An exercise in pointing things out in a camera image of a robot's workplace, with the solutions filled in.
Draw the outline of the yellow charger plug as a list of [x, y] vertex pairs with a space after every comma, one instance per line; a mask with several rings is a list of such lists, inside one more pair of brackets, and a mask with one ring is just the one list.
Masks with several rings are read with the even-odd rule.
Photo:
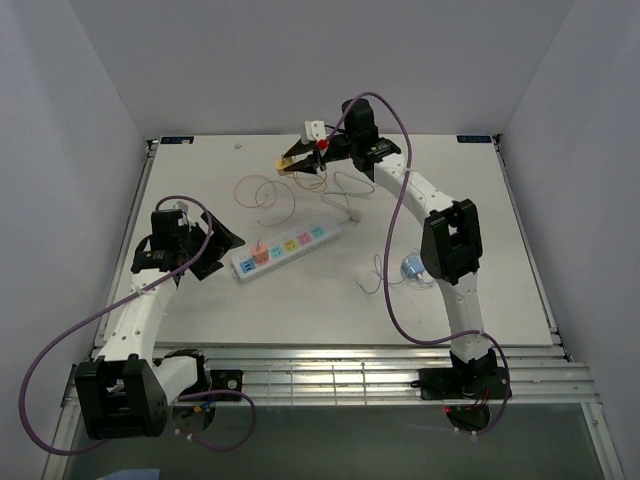
[[291, 176], [294, 174], [294, 171], [289, 170], [295, 163], [294, 157], [281, 157], [275, 161], [276, 172], [279, 176]]

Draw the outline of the blue charger plug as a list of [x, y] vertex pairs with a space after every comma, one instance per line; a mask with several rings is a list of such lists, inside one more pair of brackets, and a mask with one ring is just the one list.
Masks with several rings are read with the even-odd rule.
[[416, 283], [424, 282], [425, 267], [418, 254], [406, 256], [401, 263], [401, 271], [405, 279]]

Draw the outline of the white multicolour power strip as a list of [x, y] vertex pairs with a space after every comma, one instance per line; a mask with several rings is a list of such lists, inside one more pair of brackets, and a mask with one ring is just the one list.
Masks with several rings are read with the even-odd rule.
[[[319, 216], [241, 248], [231, 257], [232, 273], [240, 283], [246, 284], [329, 244], [341, 234], [342, 228], [336, 220]], [[269, 247], [270, 260], [263, 265], [257, 265], [251, 256], [251, 247], [259, 243], [267, 243]]]

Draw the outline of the pink charger plug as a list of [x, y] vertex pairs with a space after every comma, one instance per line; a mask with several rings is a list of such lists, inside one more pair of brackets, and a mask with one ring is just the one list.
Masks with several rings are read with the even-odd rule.
[[263, 265], [270, 260], [269, 247], [267, 243], [259, 243], [251, 247], [252, 260], [257, 265]]

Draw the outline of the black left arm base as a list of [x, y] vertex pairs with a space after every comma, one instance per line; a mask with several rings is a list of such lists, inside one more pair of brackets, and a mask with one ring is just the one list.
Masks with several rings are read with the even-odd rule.
[[[243, 387], [244, 371], [239, 369], [209, 370], [208, 381], [198, 382], [181, 393], [181, 396], [209, 390], [233, 390], [240, 392]], [[188, 434], [206, 431], [216, 416], [219, 403], [239, 403], [242, 399], [235, 394], [207, 394], [194, 397], [185, 405], [175, 403], [171, 411], [174, 426]]]

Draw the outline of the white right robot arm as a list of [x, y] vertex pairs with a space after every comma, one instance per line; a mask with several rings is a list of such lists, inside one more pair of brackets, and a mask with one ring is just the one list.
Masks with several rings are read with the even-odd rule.
[[483, 254], [478, 210], [469, 199], [441, 192], [412, 167], [413, 150], [380, 135], [365, 92], [342, 105], [333, 129], [321, 120], [305, 122], [299, 140], [283, 157], [287, 173], [314, 174], [330, 162], [349, 160], [376, 186], [407, 209], [422, 228], [421, 262], [444, 300], [450, 334], [451, 382], [464, 397], [474, 397], [497, 367], [495, 349], [484, 330], [478, 272]]

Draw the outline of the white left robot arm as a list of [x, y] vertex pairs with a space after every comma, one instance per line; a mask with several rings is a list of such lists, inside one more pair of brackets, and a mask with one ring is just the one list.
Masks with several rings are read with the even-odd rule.
[[202, 281], [222, 268], [226, 253], [244, 245], [210, 212], [192, 221], [184, 204], [151, 215], [151, 233], [136, 247], [130, 292], [111, 336], [97, 357], [75, 374], [87, 434], [94, 440], [157, 437], [169, 406], [182, 395], [205, 397], [212, 387], [205, 355], [174, 351], [160, 361], [153, 352], [159, 327], [181, 277]]

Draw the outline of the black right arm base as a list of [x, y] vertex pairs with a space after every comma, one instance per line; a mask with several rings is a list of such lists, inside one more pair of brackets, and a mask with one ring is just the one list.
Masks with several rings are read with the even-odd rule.
[[443, 401], [453, 429], [473, 437], [497, 426], [512, 396], [510, 371], [504, 367], [474, 379], [465, 379], [454, 367], [424, 368], [410, 386], [424, 401]]

